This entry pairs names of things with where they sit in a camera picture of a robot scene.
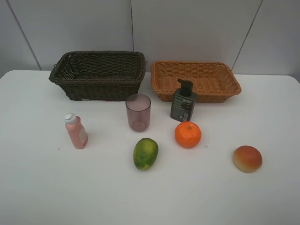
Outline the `dark grey pump bottle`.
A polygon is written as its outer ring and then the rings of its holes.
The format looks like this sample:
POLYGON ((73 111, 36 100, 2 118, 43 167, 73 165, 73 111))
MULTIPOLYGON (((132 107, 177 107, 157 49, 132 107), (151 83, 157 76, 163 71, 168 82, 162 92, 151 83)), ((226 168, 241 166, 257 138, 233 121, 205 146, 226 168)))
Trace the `dark grey pump bottle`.
POLYGON ((179 122, 190 121, 197 94, 192 91, 193 83, 191 81, 182 79, 177 81, 181 84, 181 87, 173 95, 170 116, 179 122))

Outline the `green papaya fruit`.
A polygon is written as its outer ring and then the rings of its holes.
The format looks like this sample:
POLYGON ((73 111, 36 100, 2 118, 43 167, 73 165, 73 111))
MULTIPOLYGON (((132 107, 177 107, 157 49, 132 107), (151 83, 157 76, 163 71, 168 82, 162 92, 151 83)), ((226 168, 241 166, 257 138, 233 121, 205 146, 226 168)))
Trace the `green papaya fruit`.
POLYGON ((142 138, 133 151, 133 161, 137 169, 148 170, 158 156, 158 144, 150 138, 142 138))

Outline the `orange tangerine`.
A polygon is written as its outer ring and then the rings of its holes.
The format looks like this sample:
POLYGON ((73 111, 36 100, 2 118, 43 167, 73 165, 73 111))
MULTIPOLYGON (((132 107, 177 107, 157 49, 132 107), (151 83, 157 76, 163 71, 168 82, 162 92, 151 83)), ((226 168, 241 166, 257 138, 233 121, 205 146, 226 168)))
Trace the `orange tangerine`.
POLYGON ((202 132, 199 126, 191 121, 183 121, 175 129, 177 144, 186 149, 197 146, 201 137, 202 132))

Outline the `pink bottle white cap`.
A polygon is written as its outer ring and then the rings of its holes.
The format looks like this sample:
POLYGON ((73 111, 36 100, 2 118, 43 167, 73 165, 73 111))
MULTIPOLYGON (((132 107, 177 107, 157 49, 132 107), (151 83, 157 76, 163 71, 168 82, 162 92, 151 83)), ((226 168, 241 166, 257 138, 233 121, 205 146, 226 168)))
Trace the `pink bottle white cap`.
POLYGON ((88 135, 81 123, 81 118, 73 113, 65 115, 65 127, 69 137, 77 149, 83 149, 87 145, 88 135))

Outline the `red yellow half peach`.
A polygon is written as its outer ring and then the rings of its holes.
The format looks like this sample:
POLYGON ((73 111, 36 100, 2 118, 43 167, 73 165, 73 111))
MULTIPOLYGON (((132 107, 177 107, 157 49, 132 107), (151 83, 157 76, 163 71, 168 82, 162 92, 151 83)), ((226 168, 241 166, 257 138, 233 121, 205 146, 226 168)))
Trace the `red yellow half peach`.
POLYGON ((233 163, 237 169, 244 173, 253 173, 263 164, 260 152, 252 146, 240 146, 233 153, 233 163))

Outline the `translucent purple plastic cup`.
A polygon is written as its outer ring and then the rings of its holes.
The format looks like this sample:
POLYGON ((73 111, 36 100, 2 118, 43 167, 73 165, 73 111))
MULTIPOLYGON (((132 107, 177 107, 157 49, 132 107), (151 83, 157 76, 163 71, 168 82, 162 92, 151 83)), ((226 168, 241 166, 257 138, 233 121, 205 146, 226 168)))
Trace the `translucent purple plastic cup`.
POLYGON ((125 105, 130 128, 136 132, 145 131, 150 124, 150 98, 144 94, 134 94, 127 98, 125 105))

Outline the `dark brown wicker basket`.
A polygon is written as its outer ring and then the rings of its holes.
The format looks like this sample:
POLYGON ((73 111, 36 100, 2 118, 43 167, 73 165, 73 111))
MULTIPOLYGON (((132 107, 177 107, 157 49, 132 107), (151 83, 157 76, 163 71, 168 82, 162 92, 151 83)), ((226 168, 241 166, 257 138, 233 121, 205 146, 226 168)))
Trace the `dark brown wicker basket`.
POLYGON ((54 65, 49 80, 73 101, 125 101, 137 94, 145 56, 128 51, 73 51, 54 65))

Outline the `orange wicker basket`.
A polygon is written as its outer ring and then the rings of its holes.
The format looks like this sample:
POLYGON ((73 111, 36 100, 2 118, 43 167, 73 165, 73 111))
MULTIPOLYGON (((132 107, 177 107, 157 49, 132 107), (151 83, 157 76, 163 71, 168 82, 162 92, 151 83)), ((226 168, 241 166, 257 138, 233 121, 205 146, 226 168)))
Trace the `orange wicker basket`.
POLYGON ((241 93, 231 69, 222 62, 158 60, 151 65, 151 85, 160 100, 172 102, 181 87, 178 79, 193 83, 198 103, 222 103, 241 93))

